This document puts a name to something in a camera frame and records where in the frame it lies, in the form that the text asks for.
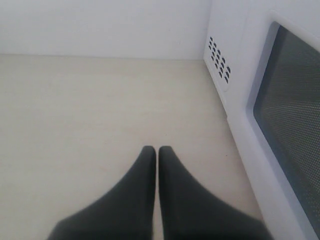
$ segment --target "microwave oven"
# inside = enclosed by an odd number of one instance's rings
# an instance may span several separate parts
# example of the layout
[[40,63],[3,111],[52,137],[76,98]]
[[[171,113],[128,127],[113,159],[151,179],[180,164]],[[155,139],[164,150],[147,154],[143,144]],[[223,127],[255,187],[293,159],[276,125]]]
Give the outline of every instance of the microwave oven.
[[213,0],[204,61],[275,240],[320,238],[320,1]]

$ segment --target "mesh screen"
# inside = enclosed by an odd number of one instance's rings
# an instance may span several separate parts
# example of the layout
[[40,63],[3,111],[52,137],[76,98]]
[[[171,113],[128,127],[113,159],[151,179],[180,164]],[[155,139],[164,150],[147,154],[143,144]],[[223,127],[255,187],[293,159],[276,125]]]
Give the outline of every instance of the mesh screen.
[[320,53],[282,26],[253,114],[320,238]]

